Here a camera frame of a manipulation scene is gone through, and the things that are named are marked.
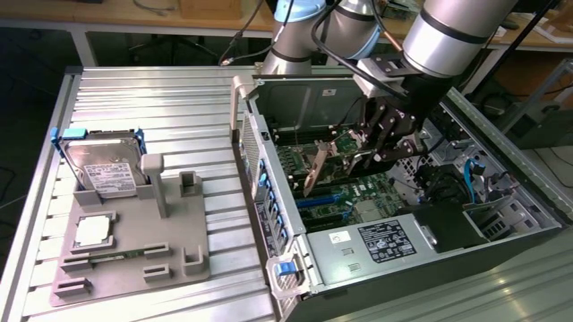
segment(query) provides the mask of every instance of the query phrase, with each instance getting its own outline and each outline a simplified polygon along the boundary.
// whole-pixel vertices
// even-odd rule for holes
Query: wooden table
[[[177,0],[141,0],[154,7],[177,7]],[[0,27],[66,30],[74,42],[84,66],[96,66],[96,59],[85,32],[121,32],[133,34],[170,34],[193,36],[232,36],[251,15],[256,0],[243,0],[240,19],[209,20],[182,19],[178,10],[156,15],[134,7],[130,0],[104,0],[102,4],[78,3],[74,0],[0,0]],[[492,49],[484,59],[463,93],[474,90],[487,71],[500,58],[510,43],[520,33],[527,21],[512,17],[518,30],[507,30],[500,38],[492,38]],[[397,39],[403,39],[411,27],[411,20],[385,19],[385,28]],[[244,33],[247,38],[269,38],[272,35],[272,13],[264,2]],[[531,31],[518,50],[540,52],[573,52],[570,44],[556,44]]]
[[[177,0],[141,2],[153,7],[177,7]],[[178,10],[165,11],[165,16],[156,15],[137,8],[132,0],[104,0],[101,4],[76,0],[0,0],[0,27],[68,31],[82,66],[96,66],[86,32],[229,37],[243,27],[255,2],[243,0],[240,19],[210,20],[182,19]],[[264,2],[243,36],[269,38],[272,23],[272,13]]]

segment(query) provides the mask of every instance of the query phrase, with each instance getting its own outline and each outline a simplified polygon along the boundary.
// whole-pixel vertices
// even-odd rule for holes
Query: hard drive label
[[[92,164],[84,166],[85,175],[98,193],[133,191],[134,181],[129,163]]]
[[[415,254],[408,236],[397,220],[357,228],[372,261],[387,262]]]

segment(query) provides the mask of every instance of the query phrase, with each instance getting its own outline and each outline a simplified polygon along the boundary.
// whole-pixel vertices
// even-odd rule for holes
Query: circuit board
[[[345,129],[335,136],[337,153],[352,153],[356,142]],[[329,178],[317,182],[307,198],[301,185],[317,152],[315,144],[276,146],[284,174],[291,182],[292,196],[307,232],[388,218],[404,203],[385,174],[359,178]]]

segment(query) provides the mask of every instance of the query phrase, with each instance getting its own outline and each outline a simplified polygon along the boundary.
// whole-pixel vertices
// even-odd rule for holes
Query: white table leg
[[[96,56],[93,55],[93,49],[89,44],[88,34],[85,30],[72,28],[68,31],[72,35],[74,49],[77,51],[77,55],[80,56],[81,65],[84,67],[97,66]]]
[[[476,72],[474,76],[471,77],[470,81],[467,82],[466,87],[462,90],[462,94],[471,93],[476,87],[476,85],[482,82],[484,75],[487,75],[487,72],[492,68],[492,65],[498,62],[500,55],[503,55],[506,51],[506,48],[499,48],[491,50],[490,54],[487,55],[486,59],[483,60],[482,65],[478,67]]]

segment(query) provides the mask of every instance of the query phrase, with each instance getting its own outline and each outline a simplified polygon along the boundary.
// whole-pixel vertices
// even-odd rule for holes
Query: power supply label
[[[360,227],[357,232],[373,262],[383,263],[415,254],[413,245],[397,220]]]

